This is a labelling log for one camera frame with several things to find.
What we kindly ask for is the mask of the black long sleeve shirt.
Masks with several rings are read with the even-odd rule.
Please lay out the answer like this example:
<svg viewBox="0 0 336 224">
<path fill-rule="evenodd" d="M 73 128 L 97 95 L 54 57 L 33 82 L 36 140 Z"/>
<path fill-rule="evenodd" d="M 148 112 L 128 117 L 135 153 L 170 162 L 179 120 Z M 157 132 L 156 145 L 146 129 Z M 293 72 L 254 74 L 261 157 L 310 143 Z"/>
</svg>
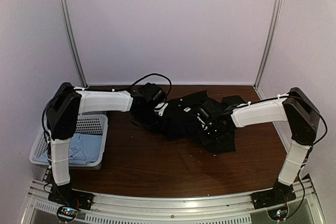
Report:
<svg viewBox="0 0 336 224">
<path fill-rule="evenodd" d="M 159 103 L 168 103 L 164 110 L 165 126 L 162 130 L 148 130 L 165 136 L 169 141 L 189 138 L 204 147 L 210 153 L 227 153 L 236 150 L 234 125 L 230 116 L 235 106 L 244 103 L 239 95 L 223 97 L 221 102 L 210 98 L 206 91 L 194 92 L 181 98 L 166 100 L 165 92 L 159 87 L 141 87 L 131 91 L 134 106 L 155 108 Z M 202 126 L 198 119 L 205 123 L 218 119 L 229 122 L 231 137 L 220 140 L 201 140 Z"/>
</svg>

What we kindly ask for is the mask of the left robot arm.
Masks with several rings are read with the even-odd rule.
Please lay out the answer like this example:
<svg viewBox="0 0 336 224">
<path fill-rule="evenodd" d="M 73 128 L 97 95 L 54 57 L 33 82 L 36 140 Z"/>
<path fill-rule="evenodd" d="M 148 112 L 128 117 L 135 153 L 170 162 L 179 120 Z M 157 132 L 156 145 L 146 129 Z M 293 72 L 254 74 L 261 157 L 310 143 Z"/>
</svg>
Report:
<svg viewBox="0 0 336 224">
<path fill-rule="evenodd" d="M 70 141 L 76 133 L 100 134 L 102 143 L 97 161 L 102 161 L 107 136 L 107 112 L 130 113 L 149 126 L 157 122 L 158 112 L 166 106 L 167 93 L 158 85 L 146 83 L 128 88 L 95 90 L 63 83 L 43 112 L 43 131 L 48 142 L 47 157 L 56 198 L 71 205 L 76 197 L 70 181 Z"/>
</svg>

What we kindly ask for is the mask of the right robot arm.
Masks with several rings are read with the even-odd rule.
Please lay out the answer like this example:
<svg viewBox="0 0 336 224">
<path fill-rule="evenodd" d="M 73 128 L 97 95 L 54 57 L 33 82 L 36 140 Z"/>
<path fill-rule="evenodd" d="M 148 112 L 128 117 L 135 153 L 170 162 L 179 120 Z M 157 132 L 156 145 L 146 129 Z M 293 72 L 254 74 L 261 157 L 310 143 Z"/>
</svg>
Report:
<svg viewBox="0 0 336 224">
<path fill-rule="evenodd" d="M 230 104 L 208 99 L 196 113 L 204 136 L 202 144 L 212 153 L 235 150 L 235 132 L 247 126 L 271 123 L 287 124 L 291 142 L 286 159 L 269 192 L 272 203 L 279 204 L 289 196 L 293 182 L 300 177 L 314 146 L 328 133 L 328 125 L 319 109 L 298 87 L 285 94 L 257 102 Z"/>
</svg>

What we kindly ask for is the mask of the white plastic mesh basket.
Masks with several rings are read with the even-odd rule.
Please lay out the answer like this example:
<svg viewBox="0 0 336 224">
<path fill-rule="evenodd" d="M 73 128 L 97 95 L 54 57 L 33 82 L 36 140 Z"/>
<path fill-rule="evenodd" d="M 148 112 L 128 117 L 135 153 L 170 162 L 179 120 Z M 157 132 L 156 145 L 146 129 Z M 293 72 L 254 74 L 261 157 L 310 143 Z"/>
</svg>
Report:
<svg viewBox="0 0 336 224">
<path fill-rule="evenodd" d="M 100 169 L 107 130 L 108 118 L 104 114 L 78 116 L 76 131 L 70 142 L 69 168 Z M 39 130 L 30 151 L 29 161 L 35 165 L 49 165 L 47 148 L 43 130 Z"/>
</svg>

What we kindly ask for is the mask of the folded light blue shirt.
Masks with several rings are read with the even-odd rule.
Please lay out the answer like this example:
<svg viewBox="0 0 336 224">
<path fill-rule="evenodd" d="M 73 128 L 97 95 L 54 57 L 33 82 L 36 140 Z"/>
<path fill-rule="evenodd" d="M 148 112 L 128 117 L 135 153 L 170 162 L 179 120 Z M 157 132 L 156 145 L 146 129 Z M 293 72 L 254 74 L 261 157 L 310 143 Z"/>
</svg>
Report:
<svg viewBox="0 0 336 224">
<path fill-rule="evenodd" d="M 105 143 L 104 135 L 75 133 L 70 142 L 69 166 L 73 168 L 98 166 L 102 161 Z M 48 165 L 47 148 L 48 145 L 41 133 L 31 148 L 30 162 L 36 165 Z"/>
</svg>

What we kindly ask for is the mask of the right circuit board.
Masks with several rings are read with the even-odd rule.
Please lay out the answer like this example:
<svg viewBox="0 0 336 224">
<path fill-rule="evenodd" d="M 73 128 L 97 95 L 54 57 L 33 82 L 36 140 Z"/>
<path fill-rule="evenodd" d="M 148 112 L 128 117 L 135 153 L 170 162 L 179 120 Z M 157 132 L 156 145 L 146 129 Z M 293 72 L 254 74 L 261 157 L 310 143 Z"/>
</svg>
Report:
<svg viewBox="0 0 336 224">
<path fill-rule="evenodd" d="M 287 206 L 272 208 L 267 210 L 268 217 L 272 221 L 282 221 L 287 218 L 289 209 Z"/>
</svg>

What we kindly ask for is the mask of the circuit board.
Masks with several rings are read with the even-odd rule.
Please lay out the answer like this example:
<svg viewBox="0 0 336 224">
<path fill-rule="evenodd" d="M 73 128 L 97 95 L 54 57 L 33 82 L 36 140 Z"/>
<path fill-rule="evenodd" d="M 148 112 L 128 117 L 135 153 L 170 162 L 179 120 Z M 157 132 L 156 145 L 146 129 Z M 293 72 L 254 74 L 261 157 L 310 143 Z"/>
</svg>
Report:
<svg viewBox="0 0 336 224">
<path fill-rule="evenodd" d="M 289 209 L 287 206 L 272 208 L 267 210 L 268 217 L 272 221 L 282 221 L 287 218 Z"/>
<path fill-rule="evenodd" d="M 69 206 L 60 206 L 56 211 L 56 216 L 60 221 L 69 222 L 73 221 L 79 212 L 79 209 L 71 208 Z"/>
</svg>

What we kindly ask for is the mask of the left circuit board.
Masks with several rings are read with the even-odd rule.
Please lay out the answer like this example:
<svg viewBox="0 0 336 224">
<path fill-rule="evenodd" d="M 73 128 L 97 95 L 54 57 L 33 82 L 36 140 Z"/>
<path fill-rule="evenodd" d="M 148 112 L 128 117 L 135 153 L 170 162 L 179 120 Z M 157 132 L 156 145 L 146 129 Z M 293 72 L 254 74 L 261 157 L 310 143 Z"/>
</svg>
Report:
<svg viewBox="0 0 336 224">
<path fill-rule="evenodd" d="M 71 208 L 69 206 L 60 206 L 56 211 L 56 216 L 60 221 L 69 222 L 73 221 L 79 212 L 79 209 Z"/>
</svg>

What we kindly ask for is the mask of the front aluminium rail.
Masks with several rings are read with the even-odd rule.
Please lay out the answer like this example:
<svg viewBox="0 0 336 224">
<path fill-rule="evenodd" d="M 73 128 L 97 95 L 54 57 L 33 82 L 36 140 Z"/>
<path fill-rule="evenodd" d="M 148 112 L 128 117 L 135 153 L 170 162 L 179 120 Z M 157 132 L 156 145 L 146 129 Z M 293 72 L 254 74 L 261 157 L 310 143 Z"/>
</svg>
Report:
<svg viewBox="0 0 336 224">
<path fill-rule="evenodd" d="M 70 223 L 326 223 L 310 179 L 302 181 L 305 198 L 284 222 L 272 220 L 277 205 L 256 209 L 252 192 L 192 198 L 146 198 L 96 193 L 90 210 L 81 209 Z M 18 223 L 62 223 L 60 204 L 48 200 L 50 185 L 33 180 Z"/>
</svg>

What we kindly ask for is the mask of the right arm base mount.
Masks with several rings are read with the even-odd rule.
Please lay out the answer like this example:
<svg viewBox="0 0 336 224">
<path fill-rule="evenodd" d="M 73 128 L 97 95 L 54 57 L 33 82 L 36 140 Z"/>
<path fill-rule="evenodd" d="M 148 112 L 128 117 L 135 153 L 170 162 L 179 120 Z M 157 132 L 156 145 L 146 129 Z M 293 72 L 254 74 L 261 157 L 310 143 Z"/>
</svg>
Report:
<svg viewBox="0 0 336 224">
<path fill-rule="evenodd" d="M 295 200 L 296 194 L 292 186 L 273 187 L 251 194 L 254 209 L 269 208 L 276 205 L 285 205 Z"/>
</svg>

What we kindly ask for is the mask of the right aluminium corner post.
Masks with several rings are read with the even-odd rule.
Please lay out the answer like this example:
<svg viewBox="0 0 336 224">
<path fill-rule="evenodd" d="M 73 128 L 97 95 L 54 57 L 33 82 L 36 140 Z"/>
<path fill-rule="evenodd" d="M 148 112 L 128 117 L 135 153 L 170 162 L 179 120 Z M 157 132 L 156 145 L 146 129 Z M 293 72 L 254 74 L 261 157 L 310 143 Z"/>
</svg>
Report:
<svg viewBox="0 0 336 224">
<path fill-rule="evenodd" d="M 257 76 L 254 82 L 254 88 L 256 90 L 259 88 L 262 77 L 266 70 L 267 61 L 270 56 L 272 44 L 273 44 L 275 34 L 276 34 L 278 20 L 279 20 L 281 9 L 282 9 L 282 3 L 283 3 L 283 0 L 274 0 L 274 5 L 272 8 L 271 20 L 269 24 L 268 33 L 267 33 L 266 43 L 264 46 L 261 62 L 260 62 L 259 69 L 257 72 Z"/>
</svg>

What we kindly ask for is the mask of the aluminium corner post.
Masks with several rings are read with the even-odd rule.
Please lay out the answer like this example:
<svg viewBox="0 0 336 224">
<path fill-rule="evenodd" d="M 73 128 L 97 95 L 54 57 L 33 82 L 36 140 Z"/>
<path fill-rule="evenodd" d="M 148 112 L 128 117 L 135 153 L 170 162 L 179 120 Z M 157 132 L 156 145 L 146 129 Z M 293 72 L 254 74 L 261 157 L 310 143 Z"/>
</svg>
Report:
<svg viewBox="0 0 336 224">
<path fill-rule="evenodd" d="M 71 24 L 71 19 L 70 19 L 70 13 L 69 13 L 69 8 L 67 4 L 67 0 L 60 0 L 60 7 L 61 7 L 61 13 L 62 17 L 64 20 L 64 25 L 65 25 L 65 32 L 66 32 L 66 37 L 68 39 L 68 44 L 70 48 L 70 53 L 75 65 L 75 69 L 77 72 L 77 75 L 79 77 L 80 83 L 82 87 L 87 87 L 87 81 L 86 77 L 83 71 L 83 67 L 79 58 L 78 54 L 78 49 L 76 45 L 76 40 L 74 37 L 74 32 Z"/>
<path fill-rule="evenodd" d="M 266 70 L 267 61 L 270 56 L 272 44 L 273 44 L 275 34 L 276 34 L 278 20 L 279 20 L 281 9 L 282 9 L 282 3 L 283 3 L 283 0 L 274 0 L 274 5 L 272 8 L 271 20 L 269 24 L 268 33 L 267 33 L 266 43 L 264 46 L 261 62 L 260 62 L 259 69 L 257 72 L 257 76 L 254 82 L 254 88 L 256 90 L 259 88 L 262 77 Z"/>
</svg>

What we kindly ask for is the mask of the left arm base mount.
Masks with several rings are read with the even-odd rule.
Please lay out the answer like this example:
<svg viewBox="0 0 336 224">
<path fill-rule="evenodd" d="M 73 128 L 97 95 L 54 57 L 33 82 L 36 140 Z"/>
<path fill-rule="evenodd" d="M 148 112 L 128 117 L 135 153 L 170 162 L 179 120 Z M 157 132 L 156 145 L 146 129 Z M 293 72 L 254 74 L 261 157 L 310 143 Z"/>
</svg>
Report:
<svg viewBox="0 0 336 224">
<path fill-rule="evenodd" d="M 93 202 L 93 194 L 73 190 L 68 186 L 52 186 L 48 200 L 75 209 L 90 210 Z"/>
</svg>

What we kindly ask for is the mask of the left aluminium corner post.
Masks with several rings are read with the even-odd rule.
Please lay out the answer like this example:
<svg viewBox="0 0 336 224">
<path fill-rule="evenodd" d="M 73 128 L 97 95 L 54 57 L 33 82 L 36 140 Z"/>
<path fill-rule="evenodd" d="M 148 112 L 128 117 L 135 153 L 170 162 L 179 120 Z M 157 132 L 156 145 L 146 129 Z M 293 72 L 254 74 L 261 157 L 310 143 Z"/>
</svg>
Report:
<svg viewBox="0 0 336 224">
<path fill-rule="evenodd" d="M 60 7 L 61 7 L 61 13 L 62 17 L 64 20 L 64 25 L 65 25 L 65 32 L 66 32 L 66 37 L 68 39 L 68 44 L 70 48 L 70 53 L 75 65 L 75 69 L 77 72 L 77 75 L 79 77 L 80 83 L 82 87 L 87 87 L 87 81 L 86 77 L 83 71 L 83 67 L 79 58 L 78 54 L 78 49 L 76 45 L 76 40 L 74 37 L 74 32 L 71 24 L 71 19 L 70 19 L 70 13 L 69 13 L 69 8 L 67 4 L 67 0 L 60 0 Z"/>
</svg>

